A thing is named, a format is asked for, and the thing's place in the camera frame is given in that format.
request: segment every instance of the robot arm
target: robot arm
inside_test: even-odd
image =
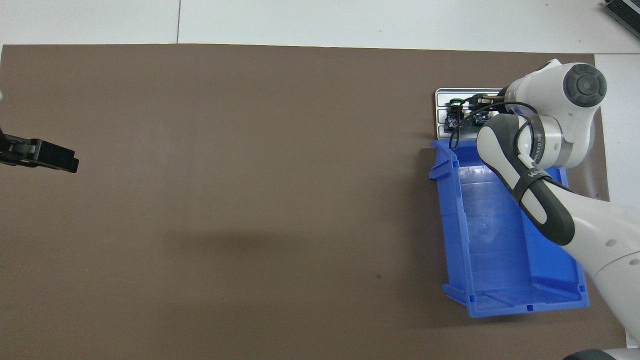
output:
[[[538,114],[510,106],[514,114],[496,115],[481,128],[477,149],[533,224],[583,266],[618,320],[639,339],[640,209],[577,195],[543,170],[584,159],[605,91],[604,77],[590,65],[551,61],[505,93],[506,101],[531,104]],[[640,351],[634,356],[640,359]]]

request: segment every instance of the blue plastic container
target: blue plastic container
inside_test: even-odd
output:
[[[438,140],[429,177],[438,182],[448,297],[474,318],[589,306],[582,267],[547,240],[484,165],[476,141],[455,152]],[[548,169],[567,184],[564,169]]]

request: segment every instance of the gray joint cap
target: gray joint cap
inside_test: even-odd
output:
[[[564,76],[564,94],[572,103],[582,108],[600,104],[607,93],[604,75],[588,64],[574,65]]]

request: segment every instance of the brown tabletop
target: brown tabletop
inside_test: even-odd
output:
[[[433,94],[592,55],[6,45],[0,124],[77,174],[0,168],[2,359],[561,359],[584,309],[472,319],[447,282]],[[602,132],[570,172],[608,198]]]

